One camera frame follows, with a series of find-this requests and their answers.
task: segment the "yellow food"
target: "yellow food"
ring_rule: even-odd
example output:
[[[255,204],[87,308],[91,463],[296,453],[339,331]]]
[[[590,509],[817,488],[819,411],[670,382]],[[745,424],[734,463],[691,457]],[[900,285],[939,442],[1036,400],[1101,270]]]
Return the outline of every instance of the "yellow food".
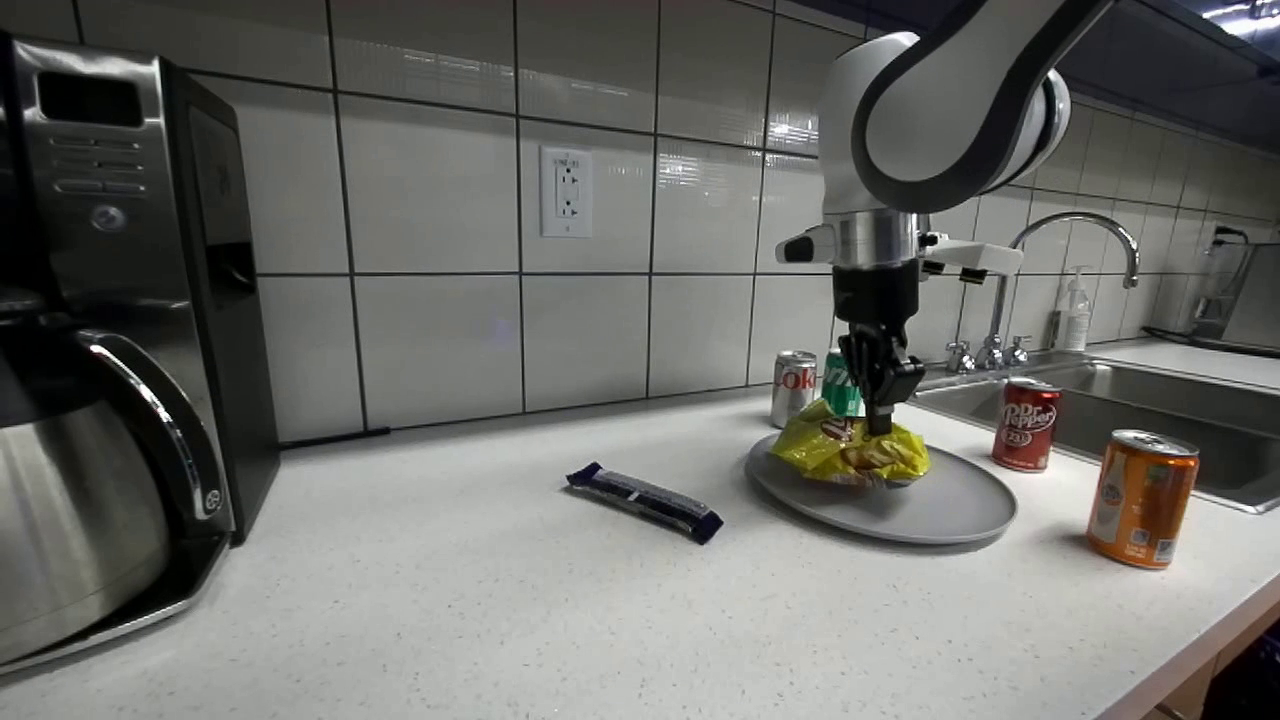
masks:
[[[771,457],[793,463],[803,481],[819,485],[918,485],[930,478],[930,446],[894,424],[888,435],[870,435],[861,422],[838,415],[814,400],[771,446]]]

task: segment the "can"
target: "can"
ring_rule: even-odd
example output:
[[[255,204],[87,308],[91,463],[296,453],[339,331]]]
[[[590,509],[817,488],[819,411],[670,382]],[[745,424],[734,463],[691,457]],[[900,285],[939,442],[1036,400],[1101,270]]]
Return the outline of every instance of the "can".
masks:
[[[817,400],[817,356],[776,353],[771,361],[771,424],[783,430]]]
[[[847,365],[841,347],[828,353],[823,400],[832,403],[838,415],[861,415],[861,403],[866,403],[847,382]]]
[[[1161,434],[1115,430],[1097,478],[1088,546],[1131,568],[1170,568],[1200,453]]]
[[[1043,474],[1055,435],[1065,392],[1036,382],[1013,378],[1004,386],[993,460],[1016,474]]]

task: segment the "kitchen sink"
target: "kitchen sink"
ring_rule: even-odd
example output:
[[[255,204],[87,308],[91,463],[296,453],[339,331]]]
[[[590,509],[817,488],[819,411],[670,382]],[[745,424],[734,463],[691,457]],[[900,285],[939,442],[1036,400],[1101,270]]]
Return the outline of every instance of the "kitchen sink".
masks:
[[[930,382],[918,407],[993,430],[1004,378],[1013,372]],[[1016,378],[1065,392],[1055,447],[1101,457],[1112,430],[1152,430],[1200,447],[1200,494],[1208,502],[1239,511],[1280,509],[1280,398],[1084,356],[1028,365]]]

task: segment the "gray plate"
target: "gray plate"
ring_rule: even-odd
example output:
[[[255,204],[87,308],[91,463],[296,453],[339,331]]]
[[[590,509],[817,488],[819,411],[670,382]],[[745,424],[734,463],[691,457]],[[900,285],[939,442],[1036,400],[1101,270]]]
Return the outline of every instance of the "gray plate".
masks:
[[[771,435],[749,453],[749,481],[793,511],[841,531],[888,546],[958,547],[998,541],[1016,516],[1016,496],[993,474],[939,447],[930,447],[934,474],[912,488],[814,485],[769,447]]]

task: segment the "white tile wall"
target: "white tile wall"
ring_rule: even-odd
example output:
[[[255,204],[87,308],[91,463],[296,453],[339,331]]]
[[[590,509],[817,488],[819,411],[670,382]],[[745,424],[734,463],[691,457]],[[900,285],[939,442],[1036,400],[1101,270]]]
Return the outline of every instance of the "white tile wall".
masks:
[[[1197,210],[1176,213],[1166,271],[1200,271],[1208,256],[1212,221]]]
[[[644,398],[650,278],[526,282],[530,407]]]
[[[1200,278],[1152,278],[1152,316],[1158,323],[1184,323],[1197,300]]]
[[[514,0],[334,0],[339,87],[517,107]]]
[[[708,392],[749,382],[751,278],[657,278],[650,392]]]
[[[760,153],[664,139],[657,158],[657,271],[751,271]]]
[[[1036,200],[1028,210],[1028,225],[1055,216],[1055,213],[1076,213],[1076,200],[1062,198],[1062,193],[1036,193]],[[1070,259],[1070,244],[1071,244],[1071,221],[1043,225],[1024,244],[1024,271],[1062,271]]]
[[[1055,308],[1055,298],[1062,298],[1062,278],[1016,278],[1013,282],[1009,342],[1021,336],[1021,346],[1028,353],[1043,353],[1047,312]]]
[[[240,107],[290,442],[741,387],[780,346],[828,346],[828,270],[771,251],[819,221],[823,65],[881,31],[801,0],[81,14],[101,43],[167,54]],[[77,31],[71,0],[8,0],[0,24]],[[591,236],[542,236],[547,145],[598,158]],[[1140,287],[1121,294],[1115,242],[1055,225],[1028,244],[1013,331],[1036,342],[1082,263],[1097,342],[1135,336],[1184,321],[1212,225],[1280,233],[1280,165],[1082,100],[1043,169],[938,225],[1009,244],[1055,210],[1115,213],[1144,249]],[[984,342],[993,282],[930,282],[920,300],[918,356],[943,361],[958,330]]]
[[[660,27],[660,134],[760,145],[769,14],[730,0],[670,0]]]
[[[975,242],[975,204],[981,200],[958,204],[948,213],[934,213],[934,230],[948,233],[953,242]]]
[[[282,442],[363,434],[352,282],[262,282]]]
[[[756,278],[749,386],[771,382],[780,347],[832,347],[832,282],[828,278]]]
[[[776,244],[793,242],[823,221],[823,169],[810,158],[763,158],[760,200],[760,271],[810,271],[828,278],[828,263],[780,263]]]
[[[546,236],[546,147],[591,153],[591,236]],[[567,126],[521,126],[526,270],[530,271],[650,271],[653,139]]]
[[[1088,321],[1088,342],[1121,342],[1124,331],[1124,303],[1127,303],[1124,278],[1101,278],[1092,287],[1092,321]]]
[[[657,0],[521,0],[521,111],[653,130]]]
[[[188,67],[334,86],[324,0],[81,0],[101,50],[161,54]]]
[[[1013,244],[1021,230],[1028,230],[1034,198],[1013,187],[975,200],[975,242],[984,244]]]
[[[769,147],[819,153],[819,111],[828,98],[828,67],[861,43],[856,35],[776,21],[769,86]]]
[[[1076,213],[1101,213],[1101,216],[1112,216],[1115,213],[1115,204],[1112,200],[1092,200],[1092,198],[1082,198],[1076,200]],[[1104,271],[1104,270],[1115,270],[1115,263],[1109,263],[1109,249],[1115,244],[1115,236],[1112,233],[1104,233],[1101,225],[1092,225],[1092,221],[1070,221],[1070,230],[1071,230],[1071,242],[1070,242],[1070,259],[1065,259],[1065,270],[1070,271]]]
[[[1055,145],[1055,153],[1024,186],[1036,186],[1047,193],[1082,193],[1088,136],[1092,136],[1088,105],[1076,105],[1070,136]]]
[[[359,278],[368,430],[521,411],[517,278]]]
[[[345,100],[359,271],[517,271],[517,119]]]
[[[262,271],[349,271],[338,115],[329,92],[203,81],[236,105]]]

